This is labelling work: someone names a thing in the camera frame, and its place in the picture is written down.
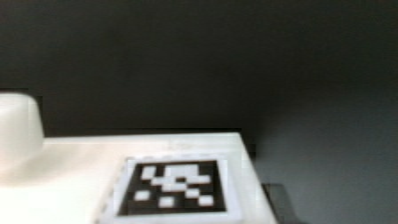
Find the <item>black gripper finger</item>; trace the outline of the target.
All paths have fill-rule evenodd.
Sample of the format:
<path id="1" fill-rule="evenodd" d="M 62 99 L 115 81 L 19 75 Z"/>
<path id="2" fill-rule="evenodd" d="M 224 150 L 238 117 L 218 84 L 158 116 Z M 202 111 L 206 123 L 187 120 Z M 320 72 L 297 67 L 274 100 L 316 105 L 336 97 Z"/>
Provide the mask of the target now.
<path id="1" fill-rule="evenodd" d="M 281 184 L 261 184 L 279 224 L 302 224 L 298 220 L 288 192 Z"/>

